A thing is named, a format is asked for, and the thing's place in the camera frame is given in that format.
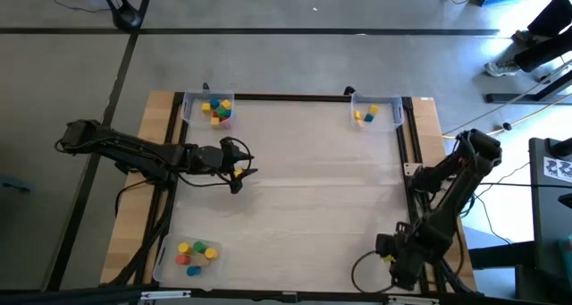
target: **person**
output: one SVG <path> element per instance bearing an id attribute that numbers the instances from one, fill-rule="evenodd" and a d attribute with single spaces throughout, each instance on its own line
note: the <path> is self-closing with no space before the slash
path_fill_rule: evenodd
<path id="1" fill-rule="evenodd" d="M 514 76 L 521 70 L 531 72 L 541 64 L 572 51 L 572 28 L 560 33 L 570 22 L 572 4 L 568 0 L 552 0 L 528 25 L 528 30 L 515 32 L 516 40 L 534 45 L 512 60 L 487 63 L 484 69 L 493 77 Z"/>

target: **green block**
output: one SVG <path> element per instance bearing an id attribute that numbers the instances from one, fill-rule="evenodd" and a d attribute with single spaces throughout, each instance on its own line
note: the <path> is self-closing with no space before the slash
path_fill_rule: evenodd
<path id="1" fill-rule="evenodd" d="M 193 243 L 193 250 L 195 252 L 205 253 L 205 250 L 207 248 L 208 248 L 208 246 L 202 241 L 197 241 L 197 242 Z"/>
<path id="2" fill-rule="evenodd" d="M 226 116 L 226 109 L 224 109 L 224 107 L 222 105 L 218 106 L 215 109 L 216 113 L 218 114 L 219 117 L 224 117 Z"/>

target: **white cable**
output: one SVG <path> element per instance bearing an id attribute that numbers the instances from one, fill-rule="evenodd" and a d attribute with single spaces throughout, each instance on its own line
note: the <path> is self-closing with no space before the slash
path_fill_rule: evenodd
<path id="1" fill-rule="evenodd" d="M 561 65 L 559 68 L 557 68 L 556 70 L 554 70 L 554 71 L 552 71 L 551 73 L 549 73 L 549 74 L 546 76 L 546 80 L 548 80 L 548 79 L 549 79 L 550 77 L 552 77 L 553 75 L 562 72 L 562 71 L 563 71 L 564 69 L 566 69 L 570 64 L 572 64 L 572 59 L 571 59 L 571 60 L 568 60 L 568 61 L 565 62 L 563 65 Z M 527 90 L 526 92 L 524 92 L 524 93 L 522 93 L 522 94 L 520 94 L 520 95 L 518 95 L 518 96 L 512 98 L 510 101 L 508 101 L 508 102 L 502 104 L 501 106 L 498 106 L 498 107 L 494 108 L 493 110 L 491 110 L 491 111 L 489 111 L 489 112 L 487 112 L 487 113 L 481 114 L 481 115 L 479 115 L 479 116 L 473 118 L 472 120 L 470 120 L 470 121 L 468 121 L 468 122 L 466 122 L 466 123 L 460 125 L 459 127 L 456 127 L 456 128 L 454 128 L 454 129 L 452 129 L 452 130 L 450 130 L 450 131 L 444 132 L 443 135 L 446 135 L 446 134 L 452 133 L 452 132 L 454 132 L 454 131 L 456 131 L 456 130 L 458 130 L 458 129 L 464 128 L 465 126 L 469 125 L 470 123 L 475 122 L 475 121 L 478 121 L 478 120 L 480 120 L 481 118 L 483 118 L 483 117 L 485 117 L 485 116 L 487 116 L 487 115 L 489 115 L 489 114 L 492 114 L 492 113 L 498 111 L 499 109 L 503 108 L 504 106 L 507 106 L 507 105 L 510 105 L 510 104 L 516 102 L 517 100 L 519 100 L 520 98 L 526 96 L 528 93 L 530 93 L 530 92 L 536 90 L 536 89 L 539 88 L 540 86 L 542 86 L 542 83 L 541 83 L 541 82 L 537 83 L 536 85 L 534 85 L 534 87 L 532 87 L 532 88 L 530 88 L 529 90 Z"/>

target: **pants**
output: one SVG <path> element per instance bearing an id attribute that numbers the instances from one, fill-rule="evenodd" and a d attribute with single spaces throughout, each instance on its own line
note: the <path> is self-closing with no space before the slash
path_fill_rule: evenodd
<path id="1" fill-rule="evenodd" d="M 559 34 L 572 21 L 572 4 L 568 0 L 552 0 L 536 19 L 528 25 L 535 35 L 551 37 L 515 55 L 514 60 L 525 72 L 572 51 L 572 27 Z"/>

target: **wooden table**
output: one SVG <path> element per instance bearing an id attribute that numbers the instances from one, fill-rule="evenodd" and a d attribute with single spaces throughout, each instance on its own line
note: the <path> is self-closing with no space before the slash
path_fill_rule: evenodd
<path id="1" fill-rule="evenodd" d="M 149 95 L 145 113 L 139 128 L 138 136 L 143 140 L 150 140 L 156 143 L 164 143 L 169 123 L 173 99 L 175 93 L 172 92 L 152 92 Z M 437 118 L 435 103 L 432 98 L 411 98 L 413 107 L 413 123 L 406 118 L 403 124 L 403 133 L 408 161 L 414 161 L 414 143 L 412 140 L 412 127 L 416 126 L 416 135 L 418 138 L 418 147 L 420 148 L 421 158 L 424 165 L 436 165 L 444 157 L 445 152 L 442 145 L 441 128 Z M 181 130 L 181 116 L 176 115 L 174 132 L 171 141 L 178 142 Z M 143 179 L 140 174 L 130 174 L 125 185 L 140 182 Z M 105 265 L 101 275 L 101 282 L 106 283 L 115 278 L 121 269 L 129 262 L 133 254 L 139 248 L 144 236 L 147 215 L 149 213 L 151 196 L 153 187 L 149 185 L 141 185 L 136 189 L 126 191 L 122 195 L 119 213 L 115 221 L 114 232 L 107 251 Z M 164 197 L 160 202 L 157 214 L 162 212 Z M 475 278 L 473 269 L 468 256 L 468 249 L 465 243 L 464 234 L 462 234 L 464 242 L 465 263 L 460 272 L 461 280 L 471 289 L 475 290 Z M 143 275 L 143 283 L 150 283 L 152 279 L 152 270 L 156 258 L 156 249 L 149 253 L 147 265 Z M 449 249 L 445 259 L 450 263 L 452 268 L 457 268 L 460 255 L 457 240 L 454 240 L 452 247 Z M 430 282 L 430 290 L 436 290 L 434 285 L 433 271 L 429 266 L 427 268 L 428 281 Z"/>

